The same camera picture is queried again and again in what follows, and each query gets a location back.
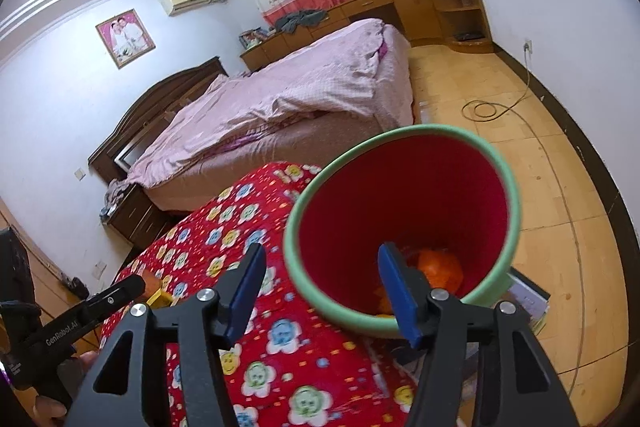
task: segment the air conditioner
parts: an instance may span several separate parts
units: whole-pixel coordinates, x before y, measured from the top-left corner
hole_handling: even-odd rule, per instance
[[[178,15],[179,13],[199,6],[223,1],[226,0],[162,0],[162,6],[164,7],[167,15]]]

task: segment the green bin rim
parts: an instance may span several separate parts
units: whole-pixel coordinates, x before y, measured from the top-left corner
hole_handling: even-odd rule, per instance
[[[515,255],[520,235],[520,221],[522,219],[520,210],[520,196],[515,178],[505,159],[491,145],[476,134],[466,129],[446,124],[416,124],[408,127],[401,127],[385,132],[370,138],[356,147],[342,154],[322,171],[306,186],[298,201],[295,203],[287,220],[284,233],[284,259],[287,271],[294,286],[300,295],[309,302],[321,315],[324,315],[330,322],[350,328],[353,331],[367,333],[375,337],[389,338],[398,336],[398,323],[395,318],[377,317],[352,310],[333,300],[324,293],[312,281],[303,266],[300,257],[300,244],[298,241],[298,230],[300,222],[305,212],[306,206],[312,200],[316,192],[340,168],[347,163],[385,143],[398,139],[418,136],[424,134],[438,134],[459,139],[482,153],[482,155],[494,166],[498,177],[504,188],[508,205],[508,228],[507,234],[500,250],[497,262],[491,271],[482,279],[476,288],[465,295],[461,300],[464,303],[474,303],[490,292],[494,283],[498,282],[508,272]]]

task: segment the framed picture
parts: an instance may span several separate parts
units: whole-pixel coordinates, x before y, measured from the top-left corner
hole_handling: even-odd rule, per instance
[[[129,10],[95,27],[118,69],[156,47],[135,10]]]
[[[253,48],[258,44],[261,44],[268,38],[267,33],[262,28],[256,28],[254,30],[249,30],[240,35],[239,39],[241,44],[244,46],[246,50],[249,48]]]

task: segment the tile floor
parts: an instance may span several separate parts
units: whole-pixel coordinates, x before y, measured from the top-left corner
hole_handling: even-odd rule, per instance
[[[470,100],[510,105],[526,89],[496,55],[423,46],[411,50],[410,71],[415,99],[428,103],[432,121],[478,134],[494,144],[513,169],[523,206],[514,266],[551,293],[546,325],[538,338],[568,390],[575,377],[571,401],[580,425],[596,425],[620,400],[626,347],[575,368],[625,346],[628,322],[620,257],[593,182],[558,124],[533,95],[515,109],[538,138],[512,113],[492,122],[463,118],[460,111]]]

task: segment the nightstand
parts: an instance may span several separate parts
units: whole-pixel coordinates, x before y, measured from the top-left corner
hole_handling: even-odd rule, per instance
[[[115,229],[135,248],[145,250],[177,221],[156,207],[142,187],[133,185],[103,224]]]

